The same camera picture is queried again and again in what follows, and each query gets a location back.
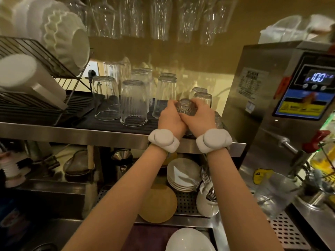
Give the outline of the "tall clear stacked glass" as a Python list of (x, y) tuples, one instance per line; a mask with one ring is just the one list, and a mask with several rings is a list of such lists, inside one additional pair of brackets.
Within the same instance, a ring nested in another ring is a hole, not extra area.
[(169, 100), (176, 99), (177, 78), (161, 75), (158, 77), (157, 90), (152, 116), (158, 119), (161, 112), (167, 107)]

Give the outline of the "plain clear drinking glass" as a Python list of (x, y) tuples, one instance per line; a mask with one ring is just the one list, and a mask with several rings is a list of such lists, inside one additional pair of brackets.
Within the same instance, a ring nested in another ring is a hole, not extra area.
[(95, 76), (92, 79), (94, 116), (101, 121), (120, 118), (119, 89), (115, 78)]

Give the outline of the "stack of white scalloped bowls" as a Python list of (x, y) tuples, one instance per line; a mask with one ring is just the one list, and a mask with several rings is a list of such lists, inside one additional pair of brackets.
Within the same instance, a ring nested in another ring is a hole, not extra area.
[(47, 60), (61, 77), (79, 76), (90, 58), (82, 20), (56, 0), (0, 0), (0, 36), (22, 39), (22, 51)]

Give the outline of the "steel mesh strainer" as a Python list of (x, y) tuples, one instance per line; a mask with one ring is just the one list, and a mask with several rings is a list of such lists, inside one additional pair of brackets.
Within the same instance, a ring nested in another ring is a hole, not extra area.
[(91, 176), (95, 171), (95, 165), (89, 166), (87, 150), (80, 150), (63, 165), (64, 177), (70, 179), (84, 179)]

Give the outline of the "white right wrist tracker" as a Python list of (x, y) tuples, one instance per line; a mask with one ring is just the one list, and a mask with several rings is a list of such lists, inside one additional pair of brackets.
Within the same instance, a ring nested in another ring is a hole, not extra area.
[(232, 137), (225, 129), (209, 129), (196, 139), (198, 149), (203, 154), (230, 147)]

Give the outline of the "bunch of steel forks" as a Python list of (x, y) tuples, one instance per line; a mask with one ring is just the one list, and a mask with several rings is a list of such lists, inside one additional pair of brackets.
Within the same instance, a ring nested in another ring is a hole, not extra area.
[(201, 189), (201, 193), (206, 196), (206, 198), (211, 202), (217, 202), (216, 194), (214, 185), (212, 183), (212, 179), (210, 176), (209, 166), (208, 165), (202, 165), (201, 166), (201, 174), (200, 174), (203, 186)]

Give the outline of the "stack of white plates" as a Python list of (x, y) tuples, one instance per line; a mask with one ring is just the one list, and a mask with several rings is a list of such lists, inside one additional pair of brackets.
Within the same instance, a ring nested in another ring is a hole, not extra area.
[(202, 181), (201, 167), (193, 160), (177, 158), (172, 160), (166, 169), (168, 183), (178, 191), (196, 191)]

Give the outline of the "white left wrist tracker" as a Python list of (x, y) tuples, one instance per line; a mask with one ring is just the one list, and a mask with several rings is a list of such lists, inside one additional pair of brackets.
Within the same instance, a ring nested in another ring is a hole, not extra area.
[(176, 152), (180, 145), (179, 140), (168, 129), (153, 130), (148, 136), (148, 141), (168, 153)]

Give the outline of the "stainless steel water boiler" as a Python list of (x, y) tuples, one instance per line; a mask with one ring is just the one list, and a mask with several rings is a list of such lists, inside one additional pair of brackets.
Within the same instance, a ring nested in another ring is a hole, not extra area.
[(245, 144), (239, 173), (251, 190), (266, 173), (294, 177), (313, 154), (309, 142), (335, 110), (335, 43), (246, 45), (222, 113)]

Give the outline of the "white wrist tracker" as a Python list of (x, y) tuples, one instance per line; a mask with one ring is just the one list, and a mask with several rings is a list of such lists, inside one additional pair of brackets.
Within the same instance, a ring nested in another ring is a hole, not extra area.
[(148, 136), (148, 141), (168, 153), (176, 152), (180, 145), (179, 140), (168, 129), (153, 130)]
[(196, 139), (198, 149), (203, 154), (230, 147), (232, 137), (225, 129), (209, 129)]

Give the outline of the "white and pink bottle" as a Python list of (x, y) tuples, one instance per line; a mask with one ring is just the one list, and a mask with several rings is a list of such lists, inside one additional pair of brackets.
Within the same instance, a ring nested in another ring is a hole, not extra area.
[(5, 188), (20, 186), (26, 181), (26, 175), (30, 173), (29, 167), (20, 169), (11, 152), (0, 152), (0, 169), (5, 174)]

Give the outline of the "person's left hand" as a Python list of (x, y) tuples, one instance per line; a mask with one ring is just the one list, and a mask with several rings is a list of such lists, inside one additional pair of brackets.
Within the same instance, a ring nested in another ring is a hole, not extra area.
[(178, 112), (167, 112), (165, 108), (158, 119), (157, 129), (168, 129), (178, 140), (181, 140), (186, 133), (187, 125)]

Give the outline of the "row of hanging clear glasses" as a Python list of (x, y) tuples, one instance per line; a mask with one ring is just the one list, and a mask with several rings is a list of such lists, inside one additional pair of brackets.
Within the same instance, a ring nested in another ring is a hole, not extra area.
[(199, 31), (200, 44), (212, 46), (217, 34), (225, 33), (237, 0), (100, 0), (91, 4), (67, 0), (65, 5), (77, 14), (89, 36), (120, 39), (144, 38), (146, 18), (150, 37), (168, 41), (172, 19), (177, 18), (177, 41), (190, 43)]

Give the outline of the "person's right forearm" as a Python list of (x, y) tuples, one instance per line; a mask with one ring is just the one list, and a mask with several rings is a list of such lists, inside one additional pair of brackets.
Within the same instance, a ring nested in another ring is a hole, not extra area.
[(207, 154), (230, 251), (284, 251), (226, 148)]

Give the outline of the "black ribbed drying mat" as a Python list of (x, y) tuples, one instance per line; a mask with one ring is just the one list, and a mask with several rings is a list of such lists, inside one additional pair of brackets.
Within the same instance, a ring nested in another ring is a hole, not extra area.
[(152, 116), (153, 107), (147, 114), (147, 123), (142, 126), (125, 126), (120, 119), (98, 120), (94, 116), (93, 95), (90, 92), (75, 91), (68, 106), (68, 110), (62, 114), (56, 127), (149, 135), (158, 126), (158, 120)]

